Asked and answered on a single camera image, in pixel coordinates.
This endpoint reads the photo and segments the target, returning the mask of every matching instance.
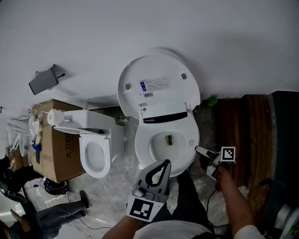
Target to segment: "cardboard box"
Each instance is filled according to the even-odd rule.
[[[38,113],[48,112],[51,109],[81,110],[77,106],[54,99],[33,108],[37,109]],[[85,173],[80,161],[79,135],[55,130],[48,124],[46,113],[43,114],[42,127],[42,151],[40,152],[39,163],[36,160],[36,151],[30,148],[32,152],[31,163],[34,170],[58,183]]]
[[[15,172],[17,169],[27,167],[27,166],[29,166],[27,155],[22,157],[20,149],[17,149],[14,155],[14,163],[13,163],[12,171]]]

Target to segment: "toilet bowl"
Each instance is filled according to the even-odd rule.
[[[81,164],[90,176],[105,177],[111,162],[124,154],[124,129],[115,119],[88,110],[63,112],[68,121],[54,129],[68,134],[79,134]]]
[[[192,110],[200,92],[180,57],[154,49],[131,61],[121,74],[118,100],[126,116],[139,119],[135,152],[141,168],[169,159],[174,177],[190,166],[199,145]]]

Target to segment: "green object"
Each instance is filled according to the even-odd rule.
[[[218,100],[216,97],[212,96],[210,99],[209,99],[209,106],[212,107],[214,106],[215,104],[217,104]]]

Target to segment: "person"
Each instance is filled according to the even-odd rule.
[[[13,159],[14,151],[12,151],[9,157],[5,156],[0,160],[0,181],[8,186],[9,191],[17,193],[28,181],[43,177],[34,171],[32,165],[12,172],[9,167]]]
[[[219,166],[218,175],[228,219],[235,239],[264,239],[254,226],[249,205],[227,170]],[[194,183],[185,171],[177,176],[178,205],[171,215],[166,204],[153,221],[142,227],[138,219],[123,217],[103,239],[213,239],[212,225],[198,199]]]
[[[11,210],[17,222],[7,227],[0,221],[0,238],[4,239],[52,239],[61,226],[87,215],[85,209],[91,206],[87,194],[80,191],[81,200],[72,203],[58,204],[34,214],[19,216]]]

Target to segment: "sneaker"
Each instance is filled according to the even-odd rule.
[[[91,207],[92,204],[90,203],[87,194],[83,190],[80,191],[80,196],[81,196],[80,201],[84,203],[85,207],[86,208]]]

